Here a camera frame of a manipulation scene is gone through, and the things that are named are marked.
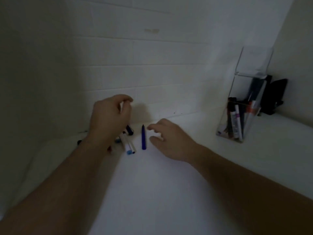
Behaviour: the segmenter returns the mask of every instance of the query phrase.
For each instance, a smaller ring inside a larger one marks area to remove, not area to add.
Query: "left hand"
[[[130,96],[124,94],[97,101],[90,119],[88,138],[96,143],[113,142],[130,121],[132,101]]]

